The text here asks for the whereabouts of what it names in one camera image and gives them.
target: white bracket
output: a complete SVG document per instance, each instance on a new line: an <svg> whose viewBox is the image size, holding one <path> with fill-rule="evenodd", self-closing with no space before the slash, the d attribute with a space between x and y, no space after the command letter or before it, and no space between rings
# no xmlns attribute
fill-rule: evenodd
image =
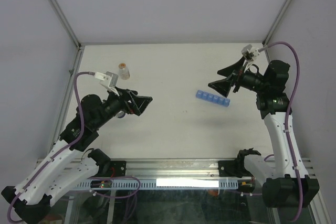
<svg viewBox="0 0 336 224"><path fill-rule="evenodd" d="M115 73L111 72L106 72L106 73L100 73L96 72L95 78L100 80L100 84L104 86L107 90L112 91L116 95L119 96L116 88L117 80L118 80L118 75Z"/></svg>
<svg viewBox="0 0 336 224"><path fill-rule="evenodd" d="M242 49L242 55L247 61L247 65L245 67L245 71L250 68L250 66L257 60L257 56L260 55L258 51L259 48L253 47L251 44L247 45Z"/></svg>
<svg viewBox="0 0 336 224"><path fill-rule="evenodd" d="M247 155L244 158L244 167L256 178L261 185L267 178L275 178L275 171L271 168L260 155Z"/></svg>

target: small jar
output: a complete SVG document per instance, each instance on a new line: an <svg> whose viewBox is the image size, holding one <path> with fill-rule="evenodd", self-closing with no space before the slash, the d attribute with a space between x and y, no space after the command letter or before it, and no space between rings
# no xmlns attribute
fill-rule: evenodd
<svg viewBox="0 0 336 224"><path fill-rule="evenodd" d="M130 72L125 63L119 64L119 76L123 80L128 80L130 78Z"/></svg>

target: black clamp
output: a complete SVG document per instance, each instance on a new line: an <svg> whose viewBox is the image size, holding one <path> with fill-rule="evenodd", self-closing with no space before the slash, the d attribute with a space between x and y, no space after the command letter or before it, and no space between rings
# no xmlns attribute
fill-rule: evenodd
<svg viewBox="0 0 336 224"><path fill-rule="evenodd" d="M122 177L126 174L126 161L113 161L100 149L93 150L88 157L96 161L99 166L95 177Z"/></svg>
<svg viewBox="0 0 336 224"><path fill-rule="evenodd" d="M261 156L261 153L258 151L254 151L253 148L248 150L244 149L238 152L238 155L234 160L218 161L219 176L233 176L238 178L252 177L253 175L244 167L244 159L247 155Z"/></svg>

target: white wall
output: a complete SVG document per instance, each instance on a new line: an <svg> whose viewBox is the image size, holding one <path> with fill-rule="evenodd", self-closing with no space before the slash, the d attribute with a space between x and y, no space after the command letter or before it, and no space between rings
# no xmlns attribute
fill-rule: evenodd
<svg viewBox="0 0 336 224"><path fill-rule="evenodd" d="M285 0L57 0L81 42L261 42Z"/></svg>
<svg viewBox="0 0 336 224"><path fill-rule="evenodd" d="M46 154L75 52L47 0L0 0L0 190Z"/></svg>
<svg viewBox="0 0 336 224"><path fill-rule="evenodd" d="M336 0L294 0L272 41L296 48L300 84L293 104L295 133L304 156L312 158L327 208L336 222ZM295 62L283 46L270 50L271 59L291 64L288 91L295 81Z"/></svg>

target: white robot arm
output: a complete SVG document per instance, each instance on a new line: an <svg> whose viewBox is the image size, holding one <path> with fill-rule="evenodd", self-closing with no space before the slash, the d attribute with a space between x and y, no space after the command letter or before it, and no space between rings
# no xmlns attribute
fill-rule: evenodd
<svg viewBox="0 0 336 224"><path fill-rule="evenodd" d="M95 94L79 100L76 79L87 73L101 80L108 89L108 98L101 101ZM28 224L40 222L48 214L51 207L78 181L94 175L103 176L111 168L111 159L101 150L89 153L77 167L62 174L62 171L73 159L78 157L98 137L100 129L120 111L140 116L151 97L138 96L136 91L115 87L116 74L107 72L82 72L75 77L75 95L78 101L76 117L66 126L47 157L20 184L7 186L2 195L10 203L7 218L10 223L18 223L11 219L11 209Z"/></svg>
<svg viewBox="0 0 336 224"><path fill-rule="evenodd" d="M273 45L277 44L291 48L286 42ZM226 78L211 82L208 86L225 97L231 87L234 87L233 92L243 87L257 93L256 105L270 135L275 169L267 165L258 151L245 149L239 151L234 161L227 161L224 170L231 176L253 175L263 186L262 197L267 207L299 206L300 209L312 201L319 191L319 183L317 179L309 178L293 133L291 101L284 93L290 66L283 61L273 60L262 75L254 62L263 50L248 45L242 50L243 56L237 63L217 72Z"/></svg>

